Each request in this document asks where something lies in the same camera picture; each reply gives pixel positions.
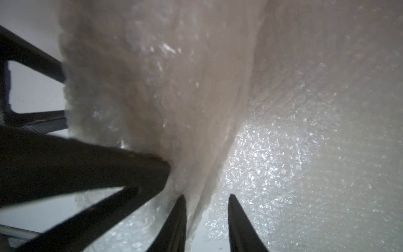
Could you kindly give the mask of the clear bubble wrap sheet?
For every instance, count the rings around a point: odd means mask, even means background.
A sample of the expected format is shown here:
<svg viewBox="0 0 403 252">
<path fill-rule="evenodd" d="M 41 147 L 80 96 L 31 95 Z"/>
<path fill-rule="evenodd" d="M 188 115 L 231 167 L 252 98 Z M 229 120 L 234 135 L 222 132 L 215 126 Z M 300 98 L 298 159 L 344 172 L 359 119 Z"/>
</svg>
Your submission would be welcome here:
<svg viewBox="0 0 403 252">
<path fill-rule="evenodd" d="M 269 1 L 247 120 L 191 245 L 235 194 L 272 252 L 403 249 L 402 1 Z"/>
</svg>

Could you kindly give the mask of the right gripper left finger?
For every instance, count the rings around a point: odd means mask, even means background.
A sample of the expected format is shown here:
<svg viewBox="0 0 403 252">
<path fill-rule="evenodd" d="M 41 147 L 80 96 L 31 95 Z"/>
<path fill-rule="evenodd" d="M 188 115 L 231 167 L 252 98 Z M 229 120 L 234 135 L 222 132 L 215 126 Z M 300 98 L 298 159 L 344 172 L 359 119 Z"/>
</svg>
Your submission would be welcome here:
<svg viewBox="0 0 403 252">
<path fill-rule="evenodd" d="M 186 199 L 180 196 L 147 252 L 184 252 L 186 244 Z"/>
</svg>

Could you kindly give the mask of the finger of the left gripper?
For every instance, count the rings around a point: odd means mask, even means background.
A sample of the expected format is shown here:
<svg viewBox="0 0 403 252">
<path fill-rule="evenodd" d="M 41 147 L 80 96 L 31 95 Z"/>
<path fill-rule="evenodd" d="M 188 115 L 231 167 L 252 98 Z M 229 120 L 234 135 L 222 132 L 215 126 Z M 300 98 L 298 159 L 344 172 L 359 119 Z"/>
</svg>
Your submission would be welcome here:
<svg viewBox="0 0 403 252">
<path fill-rule="evenodd" d="M 18 248 L 80 252 L 159 194 L 162 159 L 73 139 L 1 127 L 1 207 L 93 189 L 119 191 Z"/>
<path fill-rule="evenodd" d="M 61 62 L 1 26 L 1 126 L 47 134 L 68 128 L 65 112 L 17 113 L 11 108 L 8 62 L 18 62 L 61 84 L 66 80 Z"/>
</svg>

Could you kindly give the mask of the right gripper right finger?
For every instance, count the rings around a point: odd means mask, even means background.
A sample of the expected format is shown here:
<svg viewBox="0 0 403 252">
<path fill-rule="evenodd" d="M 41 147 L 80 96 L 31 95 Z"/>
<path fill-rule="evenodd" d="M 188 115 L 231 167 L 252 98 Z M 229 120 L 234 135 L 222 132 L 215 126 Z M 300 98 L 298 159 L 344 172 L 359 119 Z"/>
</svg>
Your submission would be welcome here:
<svg viewBox="0 0 403 252">
<path fill-rule="evenodd" d="M 229 243 L 231 252 L 268 252 L 258 237 L 237 197 L 231 194 L 228 202 Z"/>
</svg>

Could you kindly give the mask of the bubble clear cylinder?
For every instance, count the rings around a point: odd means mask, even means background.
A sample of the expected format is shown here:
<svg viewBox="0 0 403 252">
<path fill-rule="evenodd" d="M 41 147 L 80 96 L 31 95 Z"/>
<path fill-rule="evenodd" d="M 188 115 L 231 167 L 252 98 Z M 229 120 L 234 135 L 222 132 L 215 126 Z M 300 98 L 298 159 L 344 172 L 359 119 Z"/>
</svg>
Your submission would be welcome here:
<svg viewBox="0 0 403 252">
<path fill-rule="evenodd" d="M 266 1 L 61 1 L 69 135 L 152 154 L 164 190 L 92 243 L 143 252 L 176 200 L 191 244 L 245 119 Z"/>
</svg>

